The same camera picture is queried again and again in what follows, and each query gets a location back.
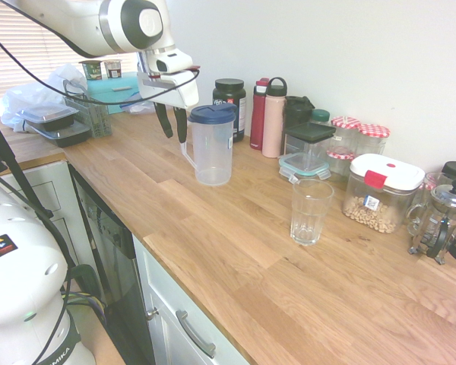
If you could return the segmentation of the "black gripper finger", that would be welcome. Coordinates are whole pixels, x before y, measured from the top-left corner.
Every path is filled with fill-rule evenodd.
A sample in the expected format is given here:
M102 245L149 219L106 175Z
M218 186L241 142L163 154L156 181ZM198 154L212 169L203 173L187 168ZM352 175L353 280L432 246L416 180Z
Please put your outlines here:
M187 112L185 109L174 107L174 115L176 117L176 124L177 124L177 135L179 139L179 143L183 144L186 142L187 139Z
M167 138L173 137L173 130L167 115L166 106L162 103L155 103L154 107L165 136Z

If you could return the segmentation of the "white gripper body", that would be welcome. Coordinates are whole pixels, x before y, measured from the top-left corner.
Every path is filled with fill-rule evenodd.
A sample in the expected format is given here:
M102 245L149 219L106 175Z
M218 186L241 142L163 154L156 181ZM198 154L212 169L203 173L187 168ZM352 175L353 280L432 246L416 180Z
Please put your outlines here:
M143 99L153 103L191 109L198 104L198 87L193 71L161 74L153 78L145 72L138 72L138 90Z

